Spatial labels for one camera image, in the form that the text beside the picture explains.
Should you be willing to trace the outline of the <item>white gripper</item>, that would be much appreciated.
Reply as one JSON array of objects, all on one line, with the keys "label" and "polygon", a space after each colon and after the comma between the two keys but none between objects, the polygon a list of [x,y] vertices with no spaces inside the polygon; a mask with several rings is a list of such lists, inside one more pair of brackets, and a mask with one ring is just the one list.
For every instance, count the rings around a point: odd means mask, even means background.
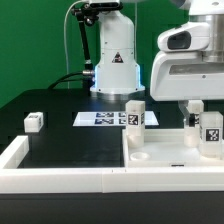
[{"label": "white gripper", "polygon": [[156,101],[179,101],[184,124],[195,126],[189,101],[224,99],[224,63],[206,62],[210,25],[187,22],[161,33],[151,72],[150,95]]}]

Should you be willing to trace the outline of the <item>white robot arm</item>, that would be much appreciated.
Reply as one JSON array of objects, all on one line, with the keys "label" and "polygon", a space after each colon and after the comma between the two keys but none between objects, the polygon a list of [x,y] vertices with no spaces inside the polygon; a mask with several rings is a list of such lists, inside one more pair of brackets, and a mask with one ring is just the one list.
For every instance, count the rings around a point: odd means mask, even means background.
[{"label": "white robot arm", "polygon": [[[159,35],[150,95],[177,101],[193,126],[193,101],[224,99],[224,0],[171,0],[189,12],[189,21]],[[101,58],[91,91],[113,98],[144,89],[134,59],[134,25],[120,13],[121,0],[89,0],[99,13]]]}]

